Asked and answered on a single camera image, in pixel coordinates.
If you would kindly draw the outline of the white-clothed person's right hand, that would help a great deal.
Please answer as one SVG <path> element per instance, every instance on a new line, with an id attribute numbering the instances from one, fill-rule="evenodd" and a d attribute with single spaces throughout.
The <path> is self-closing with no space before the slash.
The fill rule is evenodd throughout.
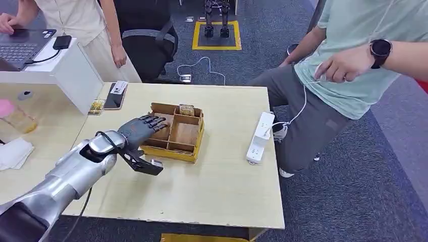
<path id="1" fill-rule="evenodd" d="M 1 33 L 12 35 L 15 29 L 20 29 L 18 18 L 7 13 L 1 14 Z"/>

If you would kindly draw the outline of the green-shirted person's left hand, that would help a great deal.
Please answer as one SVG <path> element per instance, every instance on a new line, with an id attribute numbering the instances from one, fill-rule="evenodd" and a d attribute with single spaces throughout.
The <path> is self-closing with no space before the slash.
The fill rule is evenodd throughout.
<path id="1" fill-rule="evenodd" d="M 351 82 L 369 70 L 374 62 L 368 44 L 350 48 L 322 62 L 315 72 L 315 78 L 324 76 L 326 80 L 335 83 Z"/>

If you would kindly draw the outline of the white-clothed person's left hand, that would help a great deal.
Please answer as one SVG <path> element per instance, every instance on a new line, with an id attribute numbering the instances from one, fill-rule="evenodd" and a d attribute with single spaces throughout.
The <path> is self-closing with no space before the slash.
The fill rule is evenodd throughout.
<path id="1" fill-rule="evenodd" d="M 112 56 L 113 61 L 117 68 L 120 68 L 126 64 L 127 61 L 127 54 L 121 44 L 119 45 L 112 45 Z"/>

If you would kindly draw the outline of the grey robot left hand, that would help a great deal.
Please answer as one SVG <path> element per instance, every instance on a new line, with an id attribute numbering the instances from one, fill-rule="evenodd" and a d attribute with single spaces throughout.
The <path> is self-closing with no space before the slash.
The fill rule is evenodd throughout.
<path id="1" fill-rule="evenodd" d="M 120 126 L 118 133 L 127 140 L 127 149 L 135 151 L 153 134 L 168 127 L 164 121 L 166 121 L 165 117 L 146 114 Z"/>

